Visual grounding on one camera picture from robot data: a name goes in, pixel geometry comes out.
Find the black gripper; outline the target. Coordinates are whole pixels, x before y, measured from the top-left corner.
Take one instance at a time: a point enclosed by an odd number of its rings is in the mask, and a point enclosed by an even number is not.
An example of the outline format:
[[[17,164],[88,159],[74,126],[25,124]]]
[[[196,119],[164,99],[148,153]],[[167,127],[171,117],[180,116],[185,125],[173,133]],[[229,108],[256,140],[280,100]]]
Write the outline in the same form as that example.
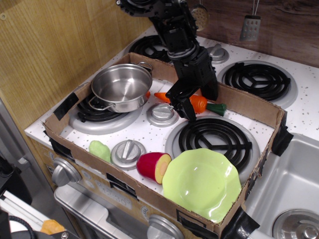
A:
[[[190,97],[197,90],[215,101],[218,98],[218,82],[215,68],[206,48],[199,47],[196,55],[183,60],[173,60],[177,73],[177,82],[167,92],[170,104],[181,118],[195,121],[196,115]]]

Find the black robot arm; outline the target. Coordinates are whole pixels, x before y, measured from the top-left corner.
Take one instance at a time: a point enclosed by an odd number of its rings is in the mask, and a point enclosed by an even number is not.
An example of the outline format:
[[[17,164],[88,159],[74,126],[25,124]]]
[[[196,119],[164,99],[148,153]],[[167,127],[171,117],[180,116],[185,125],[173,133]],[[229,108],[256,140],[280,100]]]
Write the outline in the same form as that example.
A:
[[[133,17],[147,17],[177,73],[177,82],[166,93],[180,117],[195,121],[190,97],[200,90],[204,97],[216,100],[218,83],[211,57],[196,39],[197,26],[184,0],[118,0],[117,6]]]

